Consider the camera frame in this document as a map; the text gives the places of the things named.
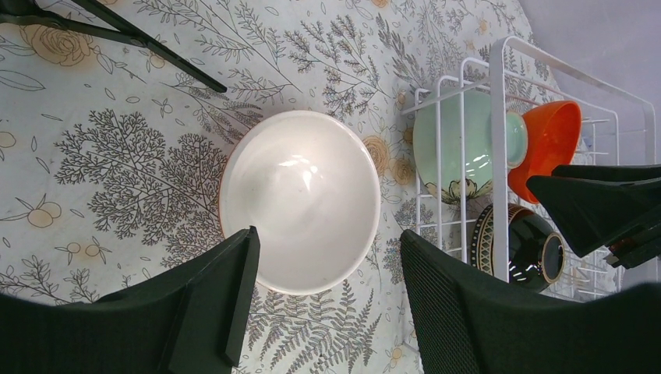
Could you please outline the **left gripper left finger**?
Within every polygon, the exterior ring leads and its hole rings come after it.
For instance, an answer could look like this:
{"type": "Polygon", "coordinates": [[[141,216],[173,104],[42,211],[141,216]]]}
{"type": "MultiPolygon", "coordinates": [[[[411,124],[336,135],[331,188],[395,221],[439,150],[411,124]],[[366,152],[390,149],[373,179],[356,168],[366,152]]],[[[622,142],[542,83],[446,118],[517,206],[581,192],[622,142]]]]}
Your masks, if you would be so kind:
{"type": "Polygon", "coordinates": [[[1,297],[4,373],[230,373],[256,283],[255,227],[93,303],[1,297]]]}

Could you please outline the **orange bowl front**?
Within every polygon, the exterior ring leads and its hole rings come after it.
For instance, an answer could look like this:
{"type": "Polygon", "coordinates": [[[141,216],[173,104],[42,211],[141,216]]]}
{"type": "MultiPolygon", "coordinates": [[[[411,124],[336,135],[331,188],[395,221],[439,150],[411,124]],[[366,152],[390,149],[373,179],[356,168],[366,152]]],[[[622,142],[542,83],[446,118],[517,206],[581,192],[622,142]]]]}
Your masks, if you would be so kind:
{"type": "Polygon", "coordinates": [[[581,134],[581,108],[574,101],[554,101],[525,112],[522,118],[528,133],[527,152],[523,162],[509,172],[507,181],[518,197],[537,204],[526,182],[570,164],[581,134]]]}

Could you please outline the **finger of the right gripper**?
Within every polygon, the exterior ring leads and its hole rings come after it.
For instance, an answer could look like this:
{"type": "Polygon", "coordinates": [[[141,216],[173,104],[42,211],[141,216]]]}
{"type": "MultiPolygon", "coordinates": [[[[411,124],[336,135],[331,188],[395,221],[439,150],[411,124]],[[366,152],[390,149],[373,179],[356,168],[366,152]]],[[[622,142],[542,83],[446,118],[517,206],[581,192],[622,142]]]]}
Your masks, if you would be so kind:
{"type": "Polygon", "coordinates": [[[578,257],[605,248],[613,268],[660,254],[660,166],[565,164],[526,185],[578,257]]]}

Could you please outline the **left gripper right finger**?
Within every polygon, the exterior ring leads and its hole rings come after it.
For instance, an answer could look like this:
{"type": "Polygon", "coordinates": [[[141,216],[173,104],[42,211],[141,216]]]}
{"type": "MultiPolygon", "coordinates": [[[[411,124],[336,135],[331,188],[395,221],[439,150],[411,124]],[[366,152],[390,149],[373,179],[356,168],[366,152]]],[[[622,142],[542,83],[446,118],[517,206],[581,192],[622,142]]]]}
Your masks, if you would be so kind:
{"type": "Polygon", "coordinates": [[[449,256],[414,231],[401,265],[426,373],[657,373],[660,286],[591,302],[540,295],[449,256]]]}

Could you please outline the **white pink bowl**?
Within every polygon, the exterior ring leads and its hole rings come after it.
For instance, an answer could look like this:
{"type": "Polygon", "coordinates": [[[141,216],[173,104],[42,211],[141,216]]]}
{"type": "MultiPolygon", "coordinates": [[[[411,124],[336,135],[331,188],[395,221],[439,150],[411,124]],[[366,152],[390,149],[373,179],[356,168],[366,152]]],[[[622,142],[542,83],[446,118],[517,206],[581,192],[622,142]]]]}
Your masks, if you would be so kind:
{"type": "Polygon", "coordinates": [[[315,111],[285,111],[250,129],[230,153],[218,193],[222,231],[253,226],[256,279],[311,295],[358,269],[380,221],[380,180],[362,140],[315,111]]]}

